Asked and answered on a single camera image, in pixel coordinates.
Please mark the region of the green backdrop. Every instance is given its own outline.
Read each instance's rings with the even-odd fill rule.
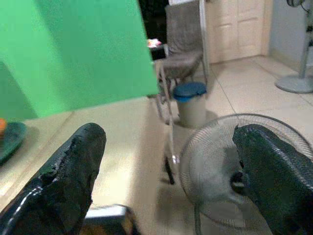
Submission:
[[[9,0],[0,7],[0,117],[157,93],[136,0]]]

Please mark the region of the wall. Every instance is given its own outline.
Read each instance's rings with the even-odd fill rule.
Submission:
[[[306,13],[300,6],[288,6],[285,0],[274,0],[273,4],[270,52],[274,57],[298,69],[305,39]],[[308,63],[311,62],[312,54],[309,55]]]
[[[0,117],[157,93],[136,0],[4,1],[0,35]]]

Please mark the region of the electric fan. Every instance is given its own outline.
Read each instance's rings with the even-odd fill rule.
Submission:
[[[201,234],[200,213],[217,225],[241,233],[271,234],[252,201],[237,193],[231,179],[242,169],[234,130],[258,124],[272,131],[298,152],[313,159],[308,142],[292,127],[266,116],[239,114],[218,118],[198,130],[184,146],[179,163],[181,185],[195,206],[195,228]]]
[[[287,0],[287,4],[292,7],[302,6],[305,0]],[[313,31],[313,0],[310,0],[310,9],[308,12],[306,38],[301,58],[299,75],[289,75],[282,77],[276,82],[276,86],[284,91],[304,94],[313,92],[313,76],[306,75],[307,60],[309,48],[313,45],[312,31]]]

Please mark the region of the trash bin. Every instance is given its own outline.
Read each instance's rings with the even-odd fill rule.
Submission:
[[[183,126],[199,128],[205,124],[205,94],[206,86],[201,82],[188,82],[174,88],[173,96]]]

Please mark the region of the table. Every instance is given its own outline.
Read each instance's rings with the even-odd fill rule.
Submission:
[[[157,181],[164,160],[165,125],[153,101],[141,97],[25,121],[21,148],[0,170],[0,210],[80,126],[99,124],[107,144],[92,192],[97,208],[122,204],[133,209],[143,234],[154,234]]]

